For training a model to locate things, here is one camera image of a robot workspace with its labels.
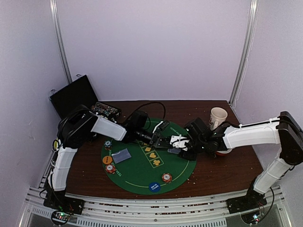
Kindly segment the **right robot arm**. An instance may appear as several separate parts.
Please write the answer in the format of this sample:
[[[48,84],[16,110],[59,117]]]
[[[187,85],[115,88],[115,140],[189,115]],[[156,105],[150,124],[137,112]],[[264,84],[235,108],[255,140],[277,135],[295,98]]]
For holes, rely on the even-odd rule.
[[[187,136],[171,138],[170,144],[181,150],[179,155],[188,160],[197,153],[211,155],[227,154],[232,149],[259,144],[279,144],[281,149],[275,160],[253,181],[247,195],[243,197],[246,208],[254,208],[261,195],[279,180],[291,167],[303,161],[303,130],[287,111],[264,122],[247,125],[221,123],[211,130],[200,118],[186,125]]]

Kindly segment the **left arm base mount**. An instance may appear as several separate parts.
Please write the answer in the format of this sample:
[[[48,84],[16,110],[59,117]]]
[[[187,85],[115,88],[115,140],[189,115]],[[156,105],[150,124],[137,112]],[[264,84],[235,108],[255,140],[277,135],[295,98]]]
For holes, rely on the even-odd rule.
[[[85,201],[72,197],[66,197],[59,192],[47,193],[43,205],[65,213],[81,215]]]

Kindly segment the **dealt blue playing cards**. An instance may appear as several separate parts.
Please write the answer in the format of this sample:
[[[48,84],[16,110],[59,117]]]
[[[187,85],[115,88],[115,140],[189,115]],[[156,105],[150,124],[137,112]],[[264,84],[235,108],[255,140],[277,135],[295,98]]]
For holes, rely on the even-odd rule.
[[[118,151],[118,152],[112,154],[112,159],[113,159],[113,161],[114,161],[116,164],[118,164],[118,163],[120,163],[120,162],[123,162],[123,161],[125,161],[125,160],[127,160],[127,159],[130,159],[131,157],[132,157],[132,156],[131,156],[131,154],[129,153],[129,151],[128,151],[127,148],[125,148],[125,149],[123,149],[123,150],[120,150],[120,151]]]

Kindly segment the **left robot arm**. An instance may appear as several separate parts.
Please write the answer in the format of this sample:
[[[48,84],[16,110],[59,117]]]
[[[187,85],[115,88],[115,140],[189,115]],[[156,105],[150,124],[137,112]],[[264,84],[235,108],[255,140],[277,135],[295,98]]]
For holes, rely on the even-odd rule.
[[[93,133],[123,143],[139,140],[154,148],[171,148],[170,138],[165,138],[161,134],[169,122],[161,120],[152,132],[148,132],[144,129],[148,119],[147,113],[136,109],[122,124],[119,124],[96,115],[84,105],[79,105],[61,120],[58,125],[57,147],[54,148],[51,170],[45,182],[46,191],[50,195],[50,203],[58,210],[63,210],[68,206],[65,192],[71,163],[78,149]]]

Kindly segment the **red poker chip stack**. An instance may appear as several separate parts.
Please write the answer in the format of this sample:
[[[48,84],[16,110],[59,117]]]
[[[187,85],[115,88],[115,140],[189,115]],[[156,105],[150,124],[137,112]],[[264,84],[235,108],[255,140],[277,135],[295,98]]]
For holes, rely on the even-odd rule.
[[[172,175],[170,173],[164,173],[161,178],[165,183],[170,183],[172,181]]]

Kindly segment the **blue small blind button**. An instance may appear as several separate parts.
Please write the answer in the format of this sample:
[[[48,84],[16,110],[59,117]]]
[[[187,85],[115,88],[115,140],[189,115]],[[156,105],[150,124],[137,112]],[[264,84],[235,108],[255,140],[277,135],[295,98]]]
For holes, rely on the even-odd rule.
[[[161,190],[161,185],[158,182],[151,182],[149,184],[149,190],[151,192],[159,192]]]

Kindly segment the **orange big blind button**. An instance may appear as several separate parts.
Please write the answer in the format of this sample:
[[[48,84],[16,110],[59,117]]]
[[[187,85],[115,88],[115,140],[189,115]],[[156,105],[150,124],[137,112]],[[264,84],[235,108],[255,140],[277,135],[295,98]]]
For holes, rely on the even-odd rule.
[[[109,165],[109,164],[111,164],[111,163],[113,162],[113,159],[112,159],[111,156],[104,156],[104,157],[102,158],[102,162],[103,162],[103,164],[105,164],[105,165]]]

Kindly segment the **teal white chip stack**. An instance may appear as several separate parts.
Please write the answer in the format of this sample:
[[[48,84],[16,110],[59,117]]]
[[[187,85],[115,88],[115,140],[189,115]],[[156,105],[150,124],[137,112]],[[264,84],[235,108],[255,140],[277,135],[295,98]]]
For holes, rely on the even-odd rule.
[[[104,142],[104,148],[105,148],[106,150],[111,150],[111,149],[112,149],[112,141],[106,140],[106,141]]]

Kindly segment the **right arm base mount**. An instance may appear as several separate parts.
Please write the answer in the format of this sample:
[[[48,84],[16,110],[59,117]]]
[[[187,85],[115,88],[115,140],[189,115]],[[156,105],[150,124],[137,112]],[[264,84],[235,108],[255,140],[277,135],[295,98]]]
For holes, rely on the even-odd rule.
[[[231,198],[226,201],[230,214],[258,208],[259,205],[267,205],[265,195],[257,192],[248,192],[244,196]]]

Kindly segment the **grey card deck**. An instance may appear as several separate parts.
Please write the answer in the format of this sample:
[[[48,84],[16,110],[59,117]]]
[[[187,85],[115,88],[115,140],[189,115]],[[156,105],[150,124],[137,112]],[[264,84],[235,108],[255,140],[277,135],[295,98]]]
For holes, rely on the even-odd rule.
[[[179,149],[179,148],[168,149],[168,153],[171,153],[171,154],[179,154],[180,152],[181,152],[181,149]]]

